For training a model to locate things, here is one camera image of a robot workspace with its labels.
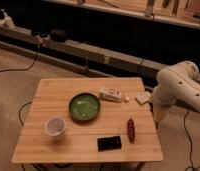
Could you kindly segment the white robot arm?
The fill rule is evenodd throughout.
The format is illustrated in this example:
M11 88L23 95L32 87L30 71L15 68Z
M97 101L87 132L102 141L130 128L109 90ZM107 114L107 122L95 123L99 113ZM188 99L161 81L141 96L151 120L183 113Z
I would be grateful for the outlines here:
M154 122L158 124L177 99L200 112L199 69L192 61L183 61L161 69L156 76L158 85L151 94Z

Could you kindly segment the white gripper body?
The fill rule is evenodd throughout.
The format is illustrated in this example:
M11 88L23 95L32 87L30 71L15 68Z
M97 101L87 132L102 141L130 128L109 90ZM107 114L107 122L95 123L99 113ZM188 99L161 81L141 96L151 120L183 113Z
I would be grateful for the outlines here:
M152 109L153 109L153 119L155 125L158 126L159 123L165 118L167 115L167 110L170 108L169 105L153 102Z

